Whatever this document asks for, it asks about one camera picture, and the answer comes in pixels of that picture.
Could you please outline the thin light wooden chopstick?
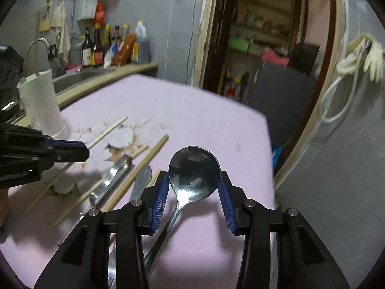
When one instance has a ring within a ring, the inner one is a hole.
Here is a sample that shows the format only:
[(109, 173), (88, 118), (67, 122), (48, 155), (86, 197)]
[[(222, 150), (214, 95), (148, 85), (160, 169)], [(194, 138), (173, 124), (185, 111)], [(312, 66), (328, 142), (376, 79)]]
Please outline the thin light wooden chopstick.
[[(106, 136), (108, 136), (114, 129), (119, 127), (122, 123), (124, 123), (126, 120), (128, 120), (128, 117), (125, 116), (121, 118), (119, 121), (114, 123), (111, 127), (106, 129), (102, 134), (100, 134), (96, 139), (94, 139), (88, 146), (87, 149), (91, 150), (96, 144), (98, 144), (102, 139), (104, 139)], [(35, 197), (35, 199), (27, 206), (25, 212), (29, 211), (49, 190), (49, 188), (54, 185), (61, 177), (62, 175), (73, 165), (74, 163), (67, 163), (58, 173), (49, 180), (49, 182), (44, 186), (42, 191)]]

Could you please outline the thick brown wooden chopstick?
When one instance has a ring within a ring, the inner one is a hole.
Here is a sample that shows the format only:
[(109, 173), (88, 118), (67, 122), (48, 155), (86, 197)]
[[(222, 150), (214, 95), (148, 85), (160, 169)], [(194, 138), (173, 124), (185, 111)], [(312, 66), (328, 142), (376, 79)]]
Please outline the thick brown wooden chopstick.
[(154, 147), (151, 148), (149, 153), (143, 158), (143, 160), (133, 169), (133, 171), (129, 174), (129, 176), (124, 180), (124, 182), (119, 185), (117, 190), (112, 194), (111, 198), (105, 203), (102, 207), (102, 212), (108, 212), (113, 210), (116, 204), (121, 200), (126, 191), (130, 188), (130, 186), (134, 183), (136, 176), (139, 172), (148, 165), (152, 159), (160, 152), (165, 143), (167, 143), (169, 136), (165, 134)]

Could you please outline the metal spoon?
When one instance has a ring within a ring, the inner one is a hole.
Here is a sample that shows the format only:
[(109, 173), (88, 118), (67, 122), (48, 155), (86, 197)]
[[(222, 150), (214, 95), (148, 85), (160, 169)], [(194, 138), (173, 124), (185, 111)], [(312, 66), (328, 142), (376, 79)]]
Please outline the metal spoon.
[(169, 164), (169, 182), (176, 195), (174, 208), (157, 241), (144, 257), (149, 272), (162, 244), (186, 205), (206, 199), (218, 187), (221, 167), (215, 156), (202, 147), (187, 146), (176, 152)]

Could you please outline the white plastic utensil basket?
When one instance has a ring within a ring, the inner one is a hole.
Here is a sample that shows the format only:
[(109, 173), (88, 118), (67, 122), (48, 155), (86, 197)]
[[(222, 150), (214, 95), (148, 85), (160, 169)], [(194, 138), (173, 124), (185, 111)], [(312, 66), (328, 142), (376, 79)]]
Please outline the white plastic utensil basket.
[(22, 77), (17, 89), (32, 129), (53, 139), (69, 139), (69, 129), (56, 99), (51, 69)]

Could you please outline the metal peeler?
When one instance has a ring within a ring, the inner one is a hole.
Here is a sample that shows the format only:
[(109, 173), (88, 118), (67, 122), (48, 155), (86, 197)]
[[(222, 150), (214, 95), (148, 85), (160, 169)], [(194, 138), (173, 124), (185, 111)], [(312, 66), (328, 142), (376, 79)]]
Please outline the metal peeler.
[(92, 207), (100, 208), (109, 198), (110, 194), (117, 188), (124, 177), (130, 171), (133, 158), (128, 155), (123, 155), (110, 168), (103, 178), (102, 183), (96, 187), (90, 194), (90, 204)]

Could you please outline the steel sink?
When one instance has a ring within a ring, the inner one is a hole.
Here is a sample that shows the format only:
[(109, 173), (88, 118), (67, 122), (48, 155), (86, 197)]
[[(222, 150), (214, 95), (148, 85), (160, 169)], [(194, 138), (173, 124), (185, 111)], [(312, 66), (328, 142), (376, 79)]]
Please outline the steel sink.
[(53, 79), (53, 86), (56, 93), (56, 96), (76, 87), (79, 84), (87, 82), (96, 78), (97, 76), (102, 76), (109, 72), (113, 72), (115, 69), (103, 69), (103, 68), (87, 68), (87, 69), (78, 69), (76, 71), (64, 74), (60, 77)]

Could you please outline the pink floral table cloth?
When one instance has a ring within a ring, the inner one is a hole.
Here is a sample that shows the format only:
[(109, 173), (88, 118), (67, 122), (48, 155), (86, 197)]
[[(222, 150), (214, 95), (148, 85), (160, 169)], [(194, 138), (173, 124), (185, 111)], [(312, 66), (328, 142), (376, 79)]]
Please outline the pink floral table cloth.
[[(58, 180), (58, 193), (42, 189), (61, 169), (9, 191), (10, 211), (1, 251), (19, 279), (33, 287), (72, 223), (88, 209), (82, 204), (64, 221), (58, 217), (113, 165), (116, 149), (135, 152), (169, 139), (151, 161), (166, 170), (179, 149), (197, 145), (214, 154), (233, 185), (248, 198), (274, 206), (271, 146), (263, 115), (230, 99), (188, 85), (142, 75), (126, 77), (66, 107), (62, 116), (73, 140), (91, 142), (125, 118)], [(151, 288), (234, 288), (244, 239), (226, 226), (218, 194), (188, 205), (158, 253), (149, 275)]]

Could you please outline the metal knife blade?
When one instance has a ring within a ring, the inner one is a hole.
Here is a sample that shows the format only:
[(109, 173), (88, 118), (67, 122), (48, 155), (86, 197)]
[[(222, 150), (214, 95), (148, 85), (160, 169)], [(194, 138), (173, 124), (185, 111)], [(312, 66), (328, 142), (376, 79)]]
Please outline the metal knife blade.
[(133, 190), (130, 194), (129, 201), (137, 200), (141, 197), (147, 184), (152, 177), (152, 169), (150, 165), (145, 165), (136, 175)]

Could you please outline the steel faucet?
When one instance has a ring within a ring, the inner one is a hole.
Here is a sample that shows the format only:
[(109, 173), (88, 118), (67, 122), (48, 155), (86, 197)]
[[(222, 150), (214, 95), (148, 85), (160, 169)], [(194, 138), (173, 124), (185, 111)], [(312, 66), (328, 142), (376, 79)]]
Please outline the steel faucet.
[(24, 59), (26, 76), (39, 73), (39, 43), (43, 44), (46, 50), (50, 49), (50, 43), (44, 37), (39, 37), (29, 44)]

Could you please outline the soy sauce bottle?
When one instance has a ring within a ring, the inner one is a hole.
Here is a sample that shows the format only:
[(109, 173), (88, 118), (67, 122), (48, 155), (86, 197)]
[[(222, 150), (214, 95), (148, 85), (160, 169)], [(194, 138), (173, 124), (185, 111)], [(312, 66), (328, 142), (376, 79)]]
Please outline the soy sauce bottle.
[(104, 62), (104, 46), (101, 41), (101, 24), (95, 24), (94, 42), (91, 56), (91, 64), (93, 67), (102, 66)]

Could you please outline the orange snack bag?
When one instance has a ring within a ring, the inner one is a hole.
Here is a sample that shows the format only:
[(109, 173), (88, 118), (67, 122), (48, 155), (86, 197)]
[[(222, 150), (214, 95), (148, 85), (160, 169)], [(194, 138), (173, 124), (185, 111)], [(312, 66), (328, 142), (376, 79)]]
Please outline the orange snack bag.
[(128, 59), (133, 53), (135, 42), (136, 33), (130, 33), (124, 38), (114, 58), (114, 64), (116, 66), (123, 66), (127, 63)]

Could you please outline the large oil jug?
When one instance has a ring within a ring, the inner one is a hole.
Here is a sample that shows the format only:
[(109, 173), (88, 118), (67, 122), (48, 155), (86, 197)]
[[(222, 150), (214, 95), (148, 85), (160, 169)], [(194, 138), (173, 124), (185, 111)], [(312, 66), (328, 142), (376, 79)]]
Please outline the large oil jug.
[(137, 26), (135, 28), (136, 33), (136, 42), (133, 48), (132, 61), (133, 63), (143, 64), (149, 63), (149, 39), (147, 34), (147, 29), (144, 26), (142, 20), (138, 20)]

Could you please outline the red plastic bag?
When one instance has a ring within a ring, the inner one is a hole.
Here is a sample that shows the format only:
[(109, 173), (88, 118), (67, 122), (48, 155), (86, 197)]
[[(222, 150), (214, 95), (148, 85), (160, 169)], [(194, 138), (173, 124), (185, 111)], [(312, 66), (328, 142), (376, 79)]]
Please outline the red plastic bag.
[(96, 3), (95, 17), (94, 17), (95, 23), (103, 26), (105, 16), (106, 16), (106, 13), (105, 13), (105, 9), (104, 9), (104, 4), (102, 2), (97, 2)]

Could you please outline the dark cabinet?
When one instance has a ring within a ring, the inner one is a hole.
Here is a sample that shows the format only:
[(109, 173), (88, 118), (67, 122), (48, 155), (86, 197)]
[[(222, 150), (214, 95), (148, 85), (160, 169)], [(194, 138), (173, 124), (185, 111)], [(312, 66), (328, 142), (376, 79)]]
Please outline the dark cabinet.
[(294, 136), (311, 102), (316, 79), (296, 69), (259, 62), (252, 66), (242, 103), (267, 120), (271, 148)]

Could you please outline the wooden door frame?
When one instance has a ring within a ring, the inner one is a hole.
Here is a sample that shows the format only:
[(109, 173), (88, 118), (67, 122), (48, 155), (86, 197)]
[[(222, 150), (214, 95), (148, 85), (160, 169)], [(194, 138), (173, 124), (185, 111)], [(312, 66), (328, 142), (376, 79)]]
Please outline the wooden door frame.
[(203, 88), (216, 3), (217, 0), (202, 0), (202, 10), (199, 19), (199, 30), (191, 75), (191, 85), (200, 89)]

